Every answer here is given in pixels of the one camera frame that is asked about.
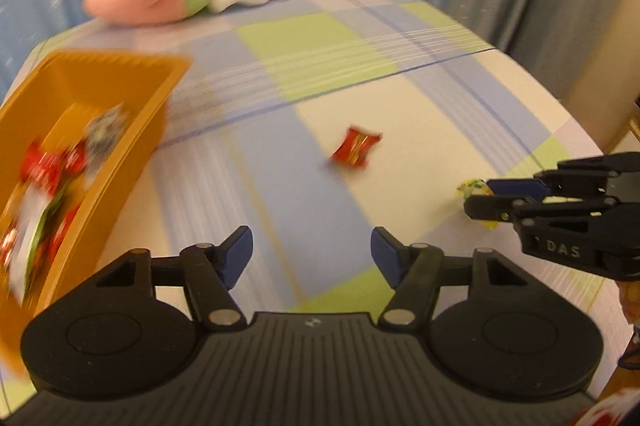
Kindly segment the person's right hand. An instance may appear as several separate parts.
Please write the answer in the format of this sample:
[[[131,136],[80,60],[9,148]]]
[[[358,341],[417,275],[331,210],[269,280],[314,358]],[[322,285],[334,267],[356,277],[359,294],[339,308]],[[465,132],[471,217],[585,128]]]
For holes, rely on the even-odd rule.
[[[630,324],[639,323],[640,281],[617,281],[616,285],[620,291],[620,305],[622,306],[623,314],[627,322]]]

